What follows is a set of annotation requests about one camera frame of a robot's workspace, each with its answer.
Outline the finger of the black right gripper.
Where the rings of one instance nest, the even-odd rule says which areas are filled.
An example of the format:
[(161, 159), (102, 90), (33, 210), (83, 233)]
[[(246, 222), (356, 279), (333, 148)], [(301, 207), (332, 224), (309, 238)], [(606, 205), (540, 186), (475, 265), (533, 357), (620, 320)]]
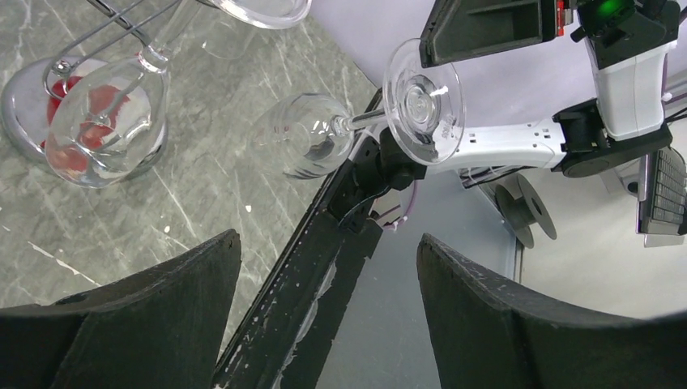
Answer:
[(538, 45), (561, 35), (561, 2), (439, 0), (420, 36), (424, 68)]

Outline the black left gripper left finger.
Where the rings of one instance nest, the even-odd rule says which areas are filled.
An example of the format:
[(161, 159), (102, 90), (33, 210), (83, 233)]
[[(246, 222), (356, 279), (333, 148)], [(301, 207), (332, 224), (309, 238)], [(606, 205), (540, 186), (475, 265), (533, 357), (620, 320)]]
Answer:
[(223, 232), (52, 305), (1, 311), (4, 388), (209, 388), (241, 267)]

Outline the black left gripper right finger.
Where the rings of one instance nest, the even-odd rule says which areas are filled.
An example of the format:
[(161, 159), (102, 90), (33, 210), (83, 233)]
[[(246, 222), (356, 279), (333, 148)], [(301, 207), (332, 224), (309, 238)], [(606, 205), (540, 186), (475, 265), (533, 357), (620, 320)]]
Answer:
[(424, 234), (416, 267), (444, 388), (683, 388), (686, 315), (636, 319), (543, 295)]

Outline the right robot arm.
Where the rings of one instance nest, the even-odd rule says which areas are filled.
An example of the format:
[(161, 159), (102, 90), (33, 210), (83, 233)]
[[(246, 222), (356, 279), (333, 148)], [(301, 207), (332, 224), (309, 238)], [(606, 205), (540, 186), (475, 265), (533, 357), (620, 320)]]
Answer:
[[(572, 14), (595, 97), (535, 122), (466, 127), (454, 64), (551, 41)], [(532, 168), (601, 173), (671, 143), (664, 74), (685, 19), (675, 1), (437, 1), (421, 36), (391, 55), (381, 107), (335, 126), (387, 126), (398, 151), (384, 147), (379, 170), (397, 189), (421, 178), (421, 166), (465, 171), (466, 187)]]

